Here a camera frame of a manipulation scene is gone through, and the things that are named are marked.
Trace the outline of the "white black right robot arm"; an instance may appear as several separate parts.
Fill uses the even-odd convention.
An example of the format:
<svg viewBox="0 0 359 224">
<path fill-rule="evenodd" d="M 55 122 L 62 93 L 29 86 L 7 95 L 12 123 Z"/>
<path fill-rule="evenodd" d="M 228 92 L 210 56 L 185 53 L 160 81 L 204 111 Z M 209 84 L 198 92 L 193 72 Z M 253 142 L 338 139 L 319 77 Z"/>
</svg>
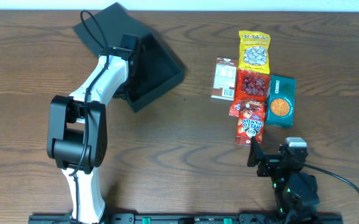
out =
<svg viewBox="0 0 359 224">
<path fill-rule="evenodd" d="M 278 211 L 266 223 L 321 223 L 316 206 L 315 176 L 301 170 L 308 156 L 307 143 L 299 137 L 288 137 L 277 154 L 265 154 L 255 137 L 251 138 L 248 167 L 257 166 L 259 177 L 270 177 Z"/>
</svg>

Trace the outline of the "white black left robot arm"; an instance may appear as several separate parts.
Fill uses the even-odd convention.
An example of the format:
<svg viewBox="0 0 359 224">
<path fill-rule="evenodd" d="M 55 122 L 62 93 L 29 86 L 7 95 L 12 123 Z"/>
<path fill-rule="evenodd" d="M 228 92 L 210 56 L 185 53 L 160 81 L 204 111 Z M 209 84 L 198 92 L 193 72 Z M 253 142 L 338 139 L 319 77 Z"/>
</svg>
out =
<svg viewBox="0 0 359 224">
<path fill-rule="evenodd" d="M 99 223 L 105 210 L 99 167 L 108 137 L 106 107 L 136 73 L 141 42 L 124 34 L 119 46 L 102 48 L 95 69 L 68 96 L 50 103 L 47 154 L 62 170 L 71 193 L 70 223 Z"/>
</svg>

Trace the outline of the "teal coconut cookie box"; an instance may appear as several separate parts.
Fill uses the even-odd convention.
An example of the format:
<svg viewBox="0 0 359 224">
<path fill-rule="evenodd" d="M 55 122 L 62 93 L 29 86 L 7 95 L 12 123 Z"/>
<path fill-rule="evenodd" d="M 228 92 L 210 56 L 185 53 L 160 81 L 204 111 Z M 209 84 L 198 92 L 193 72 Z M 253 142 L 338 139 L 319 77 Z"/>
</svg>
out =
<svg viewBox="0 0 359 224">
<path fill-rule="evenodd" d="M 291 128 L 294 124 L 296 80 L 271 75 L 266 92 L 265 124 Z"/>
</svg>

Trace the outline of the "black gift box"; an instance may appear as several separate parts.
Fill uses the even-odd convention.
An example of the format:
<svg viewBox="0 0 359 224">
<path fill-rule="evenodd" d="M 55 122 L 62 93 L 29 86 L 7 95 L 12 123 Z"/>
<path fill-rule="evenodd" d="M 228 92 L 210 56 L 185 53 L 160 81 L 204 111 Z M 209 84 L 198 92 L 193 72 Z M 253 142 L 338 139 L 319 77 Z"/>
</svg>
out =
<svg viewBox="0 0 359 224">
<path fill-rule="evenodd" d="M 134 111 L 146 107 L 184 79 L 184 66 L 152 30 L 127 14 L 118 4 L 91 15 L 73 27 L 98 63 L 90 76 L 63 102 L 66 112 L 82 117 L 88 109 L 107 106 L 114 98 L 122 98 Z M 123 34 L 141 39 L 141 52 L 135 75 L 129 74 L 128 62 L 112 55 Z"/>
</svg>

